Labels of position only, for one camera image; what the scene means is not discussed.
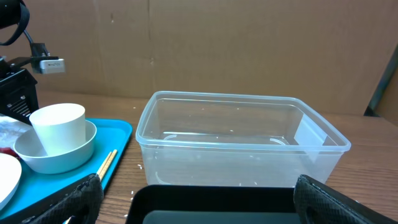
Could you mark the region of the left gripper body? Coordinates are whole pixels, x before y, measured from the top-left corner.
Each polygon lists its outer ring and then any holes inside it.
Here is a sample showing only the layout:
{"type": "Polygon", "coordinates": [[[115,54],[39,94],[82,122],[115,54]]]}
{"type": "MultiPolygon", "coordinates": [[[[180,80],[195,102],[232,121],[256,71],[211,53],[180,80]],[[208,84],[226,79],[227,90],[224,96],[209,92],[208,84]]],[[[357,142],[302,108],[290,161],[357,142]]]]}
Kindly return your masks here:
{"type": "Polygon", "coordinates": [[[58,57],[18,57],[9,62],[1,57],[1,114],[31,125],[29,116],[39,108],[37,80],[24,66],[53,59],[58,57]]]}

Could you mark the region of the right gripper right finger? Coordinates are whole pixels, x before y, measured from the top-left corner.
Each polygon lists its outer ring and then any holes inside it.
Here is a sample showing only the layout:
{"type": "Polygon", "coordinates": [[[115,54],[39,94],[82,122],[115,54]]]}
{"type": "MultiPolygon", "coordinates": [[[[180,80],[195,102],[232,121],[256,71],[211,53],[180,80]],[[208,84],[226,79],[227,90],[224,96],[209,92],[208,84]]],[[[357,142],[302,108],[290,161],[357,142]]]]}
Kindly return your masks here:
{"type": "Polygon", "coordinates": [[[294,205],[305,224],[397,224],[307,175],[297,179],[294,205]]]}

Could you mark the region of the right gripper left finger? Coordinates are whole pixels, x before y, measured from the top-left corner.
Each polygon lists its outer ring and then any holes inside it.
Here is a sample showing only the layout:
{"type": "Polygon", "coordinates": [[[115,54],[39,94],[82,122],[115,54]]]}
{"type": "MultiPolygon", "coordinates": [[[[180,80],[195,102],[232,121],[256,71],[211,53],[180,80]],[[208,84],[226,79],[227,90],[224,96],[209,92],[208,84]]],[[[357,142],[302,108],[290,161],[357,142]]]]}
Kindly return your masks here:
{"type": "Polygon", "coordinates": [[[92,173],[1,219],[1,224],[95,223],[104,198],[101,179],[92,173]]]}

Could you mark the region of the white cup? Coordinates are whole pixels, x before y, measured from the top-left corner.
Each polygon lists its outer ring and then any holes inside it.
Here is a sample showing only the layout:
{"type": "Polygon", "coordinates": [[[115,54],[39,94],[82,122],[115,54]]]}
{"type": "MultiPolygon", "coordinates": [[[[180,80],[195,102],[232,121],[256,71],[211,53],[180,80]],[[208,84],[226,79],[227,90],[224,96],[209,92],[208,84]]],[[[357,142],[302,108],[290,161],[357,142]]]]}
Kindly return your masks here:
{"type": "Polygon", "coordinates": [[[72,151],[86,143],[85,107],[59,103],[29,116],[41,144],[50,156],[72,151]]]}

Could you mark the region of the red snack wrapper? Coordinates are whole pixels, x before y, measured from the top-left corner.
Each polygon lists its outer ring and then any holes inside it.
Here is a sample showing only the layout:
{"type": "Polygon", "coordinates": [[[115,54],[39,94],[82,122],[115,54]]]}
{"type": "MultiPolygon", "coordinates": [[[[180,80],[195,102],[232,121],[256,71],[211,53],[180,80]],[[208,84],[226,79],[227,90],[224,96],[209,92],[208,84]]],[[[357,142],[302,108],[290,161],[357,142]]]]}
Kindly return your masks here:
{"type": "Polygon", "coordinates": [[[0,148],[0,153],[8,154],[10,156],[15,157],[16,159],[20,159],[18,154],[14,150],[12,150],[10,147],[1,147],[0,148]]]}

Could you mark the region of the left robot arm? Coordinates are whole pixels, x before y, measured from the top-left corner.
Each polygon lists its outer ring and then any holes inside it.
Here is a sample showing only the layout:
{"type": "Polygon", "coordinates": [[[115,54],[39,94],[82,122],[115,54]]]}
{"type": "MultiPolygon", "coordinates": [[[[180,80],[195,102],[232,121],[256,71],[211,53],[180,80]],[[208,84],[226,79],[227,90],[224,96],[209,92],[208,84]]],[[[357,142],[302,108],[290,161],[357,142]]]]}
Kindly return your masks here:
{"type": "Polygon", "coordinates": [[[2,46],[13,44],[22,34],[29,41],[31,56],[6,61],[1,57],[1,114],[30,125],[29,116],[39,109],[37,80],[24,67],[32,65],[35,73],[62,73],[63,59],[51,56],[44,43],[34,42],[27,32],[30,12],[23,0],[1,0],[1,28],[16,25],[11,37],[2,46]]]}

